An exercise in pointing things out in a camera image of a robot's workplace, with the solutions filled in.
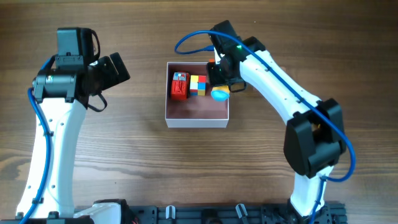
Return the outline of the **blue orange toy figure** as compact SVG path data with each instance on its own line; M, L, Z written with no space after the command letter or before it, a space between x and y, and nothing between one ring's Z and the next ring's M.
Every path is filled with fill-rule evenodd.
M215 101L226 101L229 99L230 90L228 85L214 86L211 90L211 97Z

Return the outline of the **colourful two-by-two puzzle cube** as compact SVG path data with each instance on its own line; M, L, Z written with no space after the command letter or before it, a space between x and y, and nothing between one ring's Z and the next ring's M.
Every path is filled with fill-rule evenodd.
M206 76L191 75L190 76L190 95L205 96L206 94Z

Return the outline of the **red toy fire truck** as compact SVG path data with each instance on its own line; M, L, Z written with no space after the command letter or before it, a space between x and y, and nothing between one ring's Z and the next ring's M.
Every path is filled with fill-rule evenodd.
M170 97L175 101L185 101L188 98L190 74L187 72L175 72L172 76Z

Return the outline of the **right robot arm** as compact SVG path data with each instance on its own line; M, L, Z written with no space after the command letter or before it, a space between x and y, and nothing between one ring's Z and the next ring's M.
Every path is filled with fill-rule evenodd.
M290 204L306 222L313 221L325 204L326 183L350 178L356 162L340 105L303 89L258 39L241 39L230 21L215 25L208 35L215 51L215 61L208 63L211 86L233 93L251 85L284 121L284 156L295 172Z

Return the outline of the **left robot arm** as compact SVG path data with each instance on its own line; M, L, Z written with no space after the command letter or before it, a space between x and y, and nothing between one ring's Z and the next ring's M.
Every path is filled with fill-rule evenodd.
M80 128L92 96L129 80L118 53L101 57L96 32L69 27L57 31L57 54L33 79L27 95L36 114L36 133L26 188L16 210L17 223L89 223L75 218L73 168Z

